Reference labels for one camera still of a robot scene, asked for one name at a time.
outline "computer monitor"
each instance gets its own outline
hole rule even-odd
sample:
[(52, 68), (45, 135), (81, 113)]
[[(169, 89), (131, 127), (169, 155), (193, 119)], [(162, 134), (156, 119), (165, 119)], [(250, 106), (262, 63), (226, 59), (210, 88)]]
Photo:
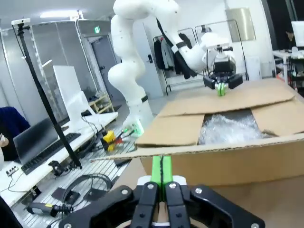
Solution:
[(13, 140), (19, 160), (24, 165), (58, 140), (58, 135), (50, 118), (46, 118), (26, 129)]
[(304, 47), (304, 21), (292, 21), (294, 38), (297, 47)]
[(73, 66), (53, 66), (58, 87), (70, 118), (72, 131), (79, 131), (87, 127), (81, 119), (81, 113), (89, 110), (92, 115), (96, 115), (88, 104), (84, 92), (81, 90), (75, 69)]

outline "door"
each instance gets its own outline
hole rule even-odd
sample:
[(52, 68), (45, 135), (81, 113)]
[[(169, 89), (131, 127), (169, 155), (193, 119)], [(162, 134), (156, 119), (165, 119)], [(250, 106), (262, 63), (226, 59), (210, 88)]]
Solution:
[(139, 56), (146, 66), (146, 72), (136, 82), (144, 88), (148, 98), (163, 96), (161, 83), (159, 80), (156, 65), (152, 58), (152, 51), (149, 41), (141, 21), (136, 21), (133, 27), (133, 36)]
[(101, 77), (103, 78), (104, 85), (111, 98), (111, 101), (122, 101), (124, 96), (119, 92), (108, 79), (108, 72), (111, 67), (117, 64), (114, 57), (114, 51), (112, 49), (109, 36), (100, 37), (98, 40), (92, 43), (92, 48), (98, 63)]

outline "keyboard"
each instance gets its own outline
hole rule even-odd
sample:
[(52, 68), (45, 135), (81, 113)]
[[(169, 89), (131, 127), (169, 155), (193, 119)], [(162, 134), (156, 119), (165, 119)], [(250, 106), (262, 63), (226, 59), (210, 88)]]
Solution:
[[(78, 138), (81, 134), (79, 133), (69, 133), (66, 135), (66, 140), (68, 143), (71, 143), (73, 140)], [(43, 150), (35, 158), (24, 164), (21, 169), (23, 172), (28, 175), (34, 171), (38, 166), (42, 165), (46, 160), (52, 157), (55, 153), (64, 148), (64, 145), (61, 140), (54, 142), (52, 145)]]

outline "power strip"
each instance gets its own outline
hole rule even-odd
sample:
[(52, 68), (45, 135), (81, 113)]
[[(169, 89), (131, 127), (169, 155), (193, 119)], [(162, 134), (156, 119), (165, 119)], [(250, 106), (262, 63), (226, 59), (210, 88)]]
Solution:
[(11, 168), (10, 170), (7, 170), (5, 173), (8, 177), (10, 177), (11, 175), (13, 175), (15, 172), (17, 172), (19, 170), (19, 168), (17, 166), (14, 166), (13, 168)]

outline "white desk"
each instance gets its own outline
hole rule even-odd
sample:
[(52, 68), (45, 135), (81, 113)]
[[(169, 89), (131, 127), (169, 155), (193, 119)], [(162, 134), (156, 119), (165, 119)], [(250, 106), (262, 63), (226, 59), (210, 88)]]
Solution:
[[(118, 116), (118, 113), (108, 113), (108, 114), (99, 114), (97, 116), (98, 121), (102, 126), (107, 126), (111, 121), (113, 121)], [(92, 121), (96, 123), (96, 117), (88, 116), (87, 121)], [(96, 125), (97, 129), (101, 130), (101, 125)], [(75, 151), (79, 147), (81, 147), (83, 144), (85, 144), (88, 140), (90, 140), (94, 136), (94, 132), (92, 130), (83, 129), (79, 133), (81, 133), (81, 136), (76, 138), (74, 141), (70, 143), (72, 149)], [(64, 131), (64, 134), (70, 133), (70, 129), (67, 129)], [(19, 170), (12, 175), (13, 182), (11, 185), (15, 183), (17, 178), (20, 176), (20, 179), (17, 181), (16, 185), (10, 190), (13, 191), (30, 191), (37, 183), (39, 183), (44, 177), (46, 177), (51, 171), (52, 167), (48, 164), (51, 161), (58, 161), (59, 163), (63, 162), (67, 157), (69, 156), (67, 150), (63, 148), (62, 150), (58, 151), (56, 154), (54, 154), (52, 157), (50, 157), (44, 164), (40, 165), (38, 168), (36, 168), (33, 172), (31, 172), (28, 175), (22, 174), (23, 171), (21, 170), (21, 165), (16, 162), (11, 162), (10, 165), (8, 165), (5, 169), (3, 169), (0, 172), (0, 191), (3, 189), (6, 189), (11, 181), (11, 178), (7, 177), (5, 171), (7, 168), (17, 166), (19, 167)], [(8, 204), (9, 207), (12, 207), (15, 203), (17, 203), (26, 192), (11, 192), (11, 191), (3, 191), (0, 193), (0, 196), (5, 200), (5, 202)]]
[(283, 59), (283, 73), (284, 73), (284, 81), (288, 84), (288, 69), (287, 69), (287, 59), (291, 56), (291, 53), (284, 51), (273, 51), (273, 56)]

